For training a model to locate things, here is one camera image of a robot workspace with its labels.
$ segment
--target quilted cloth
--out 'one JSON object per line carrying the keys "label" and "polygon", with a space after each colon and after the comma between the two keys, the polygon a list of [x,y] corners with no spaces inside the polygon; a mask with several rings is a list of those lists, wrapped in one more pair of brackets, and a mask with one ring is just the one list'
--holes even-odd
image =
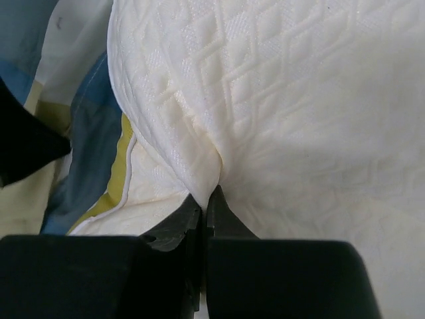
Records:
{"label": "quilted cloth", "polygon": [[131,204],[76,233],[141,233],[219,183],[257,235],[353,243],[384,317],[423,318],[424,56],[423,0],[115,0]]}

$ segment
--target white sheet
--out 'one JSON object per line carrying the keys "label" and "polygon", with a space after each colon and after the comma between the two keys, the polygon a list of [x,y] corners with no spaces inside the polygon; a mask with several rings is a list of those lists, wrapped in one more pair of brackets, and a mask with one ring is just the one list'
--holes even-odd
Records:
{"label": "white sheet", "polygon": [[115,0],[108,36],[130,185],[153,180],[129,201],[155,205],[82,233],[142,232],[129,216],[220,183],[260,236],[353,243],[384,317],[423,317],[423,0]]}

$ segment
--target white quilted fabric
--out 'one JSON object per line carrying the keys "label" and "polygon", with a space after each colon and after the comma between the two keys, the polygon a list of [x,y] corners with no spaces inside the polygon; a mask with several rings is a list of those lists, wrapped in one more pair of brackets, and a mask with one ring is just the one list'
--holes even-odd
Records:
{"label": "white quilted fabric", "polygon": [[260,236],[350,241],[384,317],[423,318],[425,1],[115,0],[108,54],[144,154],[129,201],[156,206],[82,233],[220,183]]}

